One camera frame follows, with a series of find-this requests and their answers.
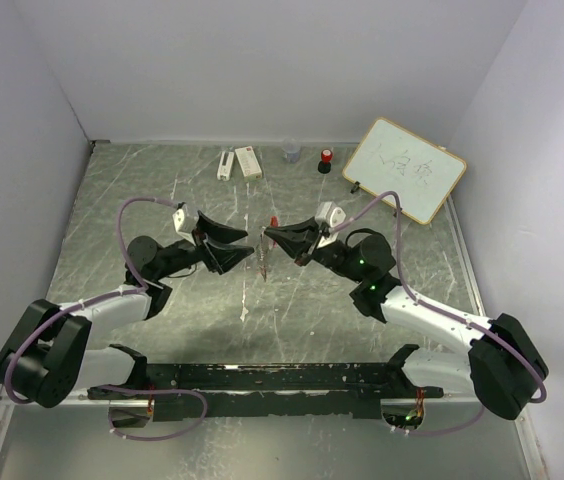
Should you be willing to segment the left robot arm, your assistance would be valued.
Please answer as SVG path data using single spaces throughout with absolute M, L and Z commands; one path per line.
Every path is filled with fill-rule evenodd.
M 126 246 L 125 281 L 101 296 L 73 303 L 32 302 L 0 350 L 0 384 L 19 400 L 52 408 L 72 391 L 114 388 L 124 398 L 149 385 L 146 357 L 120 344 L 93 349 L 96 337 L 155 317 L 172 293 L 163 279 L 203 264 L 225 274 L 253 254 L 247 232 L 180 207 L 173 215 L 179 240 L 162 246 L 149 236 Z

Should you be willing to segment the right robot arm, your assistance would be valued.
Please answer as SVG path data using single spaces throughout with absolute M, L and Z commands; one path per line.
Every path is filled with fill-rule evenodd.
M 419 387 L 474 395 L 491 413 L 516 419 L 530 403 L 546 401 L 548 367 L 521 322 L 463 312 L 407 285 L 398 253 L 375 230 L 355 230 L 357 243 L 311 218 L 264 235 L 297 265 L 315 262 L 355 283 L 357 310 L 383 323 L 412 328 L 443 346 L 441 352 L 413 351 L 386 374 L 388 390 L 405 398 Z

